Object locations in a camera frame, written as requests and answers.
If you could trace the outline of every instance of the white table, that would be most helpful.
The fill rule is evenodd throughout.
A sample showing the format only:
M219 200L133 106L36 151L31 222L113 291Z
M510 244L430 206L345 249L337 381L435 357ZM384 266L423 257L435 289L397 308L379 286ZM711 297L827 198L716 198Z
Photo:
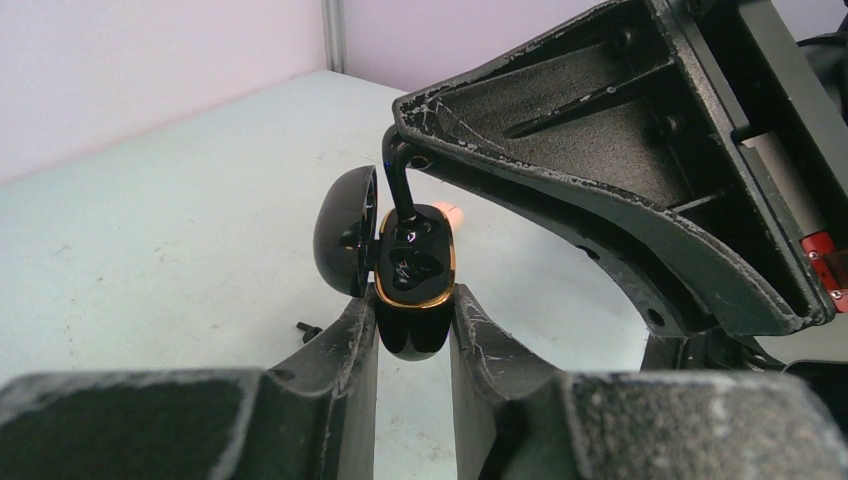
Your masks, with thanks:
M0 186L0 383L44 370L268 367L348 299L312 260L332 182L379 164L402 92L321 72ZM647 330L553 234L411 173L465 211L458 281L566 370L638 369ZM380 217L390 208L385 178ZM380 354L376 478L455 478L449 358Z

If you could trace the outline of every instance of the white wall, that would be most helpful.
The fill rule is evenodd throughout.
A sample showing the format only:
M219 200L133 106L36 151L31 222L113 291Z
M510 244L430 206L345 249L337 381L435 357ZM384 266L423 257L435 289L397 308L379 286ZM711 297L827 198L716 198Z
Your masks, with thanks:
M0 0L0 182L326 65L318 0Z
M602 0L341 0L347 73L412 91L477 67ZM842 0L774 0L795 38L835 31Z

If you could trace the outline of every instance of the white scuff mark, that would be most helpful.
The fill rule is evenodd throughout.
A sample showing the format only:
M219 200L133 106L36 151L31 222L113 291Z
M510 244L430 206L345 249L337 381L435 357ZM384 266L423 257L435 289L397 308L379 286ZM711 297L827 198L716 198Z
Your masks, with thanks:
M339 373L339 376L336 377L338 378L338 382L336 382L336 384L333 386L333 393L332 397L330 398L330 405L327 408L327 426L324 430L324 439L321 442L321 470L324 469L324 461L327 458L327 449L330 446L330 436L332 435L331 425L333 423L331 419L333 418L333 410L335 409L336 401L339 397L341 397L341 394L344 391L345 386L347 385L347 381L350 378L350 373L353 371L353 366L356 363L357 356L359 355L359 345L361 342L358 340L362 339L362 334L364 333L367 319L368 315L360 312L359 318L357 318L356 322L354 322L348 330L351 335L351 340L348 342L348 349L350 350L350 355L345 358L344 363L342 364L342 368L340 369L341 371Z
M651 463L658 468L671 468L671 460L668 457L654 457L651 459Z
M720 423L713 428L713 434L718 438L727 438L730 435L730 425Z
M227 448L221 452L218 457L218 464L209 472L211 479L232 478L236 473L238 460L241 457L241 451L244 448L244 439L247 436L247 428L250 425L250 418L253 414L253 405L256 403L256 395L259 392L259 378L255 380L255 386L252 389L252 395L247 395L248 390L243 391L241 403L239 404L236 421L233 422L233 429L230 432L231 438Z
M746 448L742 452L743 464L742 474L745 480L759 480L760 467L757 465L757 454L750 448Z
M418 114L418 113L423 113L424 116L421 118L421 123L424 124L424 123L427 123L427 114L428 113L436 113L436 112L435 112L435 110L431 109L430 105L428 105L428 102L425 101L425 103L422 103L421 105L411 109L409 111L409 113L411 113L413 115Z
M475 350L480 352L480 373L486 377L489 385L494 386L495 377L492 375L491 370L489 370L486 352L483 351L483 347L477 342L477 323L487 321L486 316L470 300L464 299L463 309L466 311L466 317L468 317L468 335L470 337L469 340L471 340L471 352L472 354ZM474 314L470 314L468 310L474 310Z
M828 450L836 455L836 461L839 462L839 465L843 469L845 469L848 468L848 451L845 449L845 444L843 442L842 435L838 430L836 430L836 428L834 428L832 423L824 427L822 443Z
M456 120L456 121L457 121L457 123L459 123L460 125L462 125L463 127L465 127L465 129L466 129L466 130L468 130L468 132L469 132L469 133L471 133L471 134L472 134L472 135L474 135L475 137L479 138L480 140L482 140L482 141L484 141L484 142L486 142L486 143L488 143L488 144L492 145L492 146L493 146L493 147L495 147L498 151L500 151L500 150L501 150L500 145L498 145L497 143L495 143L495 142L493 142L493 141L489 140L488 138L486 138L486 137L484 137L484 136L480 135L479 133L477 133L477 132L476 132L473 128L471 128L471 127L470 127L467 123L465 123L463 120L461 120L461 119L459 118L459 116L457 116L457 114L456 114L456 113L454 113L454 112L453 112L453 110L451 110L451 109L450 109L450 107L448 107L447 105L445 105L445 104L444 104L444 103L442 103L441 101L436 100L436 110L437 110L437 111L438 111L439 107L444 108L444 109L445 109L445 111L446 111L446 112L447 112L447 113L448 113L451 117L453 117L453 119L454 119L454 120Z
M721 302L721 303L723 303L723 304L725 304L725 305L727 305L727 306L730 306L730 307L734 307L734 306L736 306L734 303L732 303L732 302L728 302L727 300L725 300L724 298L722 298L722 296L721 296L721 295L719 295L718 293L716 293L716 294L715 294L715 296L716 296L716 300L718 300L719 302Z
M712 410L713 415L715 415L718 420L726 421L727 408L724 405L724 396L717 395L713 398L713 401L710 402L710 410Z

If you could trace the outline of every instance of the screw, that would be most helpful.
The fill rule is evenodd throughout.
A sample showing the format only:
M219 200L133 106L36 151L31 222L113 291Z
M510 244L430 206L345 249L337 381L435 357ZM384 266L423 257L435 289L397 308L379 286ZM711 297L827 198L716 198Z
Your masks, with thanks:
M683 131L683 127L685 126L686 120L677 114L666 115L660 119L660 132L666 137L677 135Z
M621 53L627 53L633 49L639 40L639 31L633 27L624 27L615 32L613 45Z
M304 332L303 343L312 340L313 338L317 337L319 333L324 331L324 329L321 327L313 327L312 325L303 322L297 322L297 329Z

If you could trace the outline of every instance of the mounting hole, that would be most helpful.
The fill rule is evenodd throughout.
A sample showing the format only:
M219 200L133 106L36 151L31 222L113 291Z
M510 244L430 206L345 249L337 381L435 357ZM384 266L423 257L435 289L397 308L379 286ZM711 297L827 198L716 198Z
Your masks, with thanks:
M426 170L432 164L433 162L428 160L426 157L416 155L409 161L409 168L412 168L413 170Z
M586 255L588 255L589 258L591 258L592 260L597 261L597 260L601 259L601 256L598 255L598 253L596 251L592 250L589 247L584 247L583 245L577 245L577 248L586 252Z
M271 373L282 381L288 381L294 378L294 372L285 368L272 369Z
M651 323L653 323L654 325L656 325L658 327L664 327L665 326L665 320L663 320L662 315L660 315L653 308L648 309L648 319L651 321Z

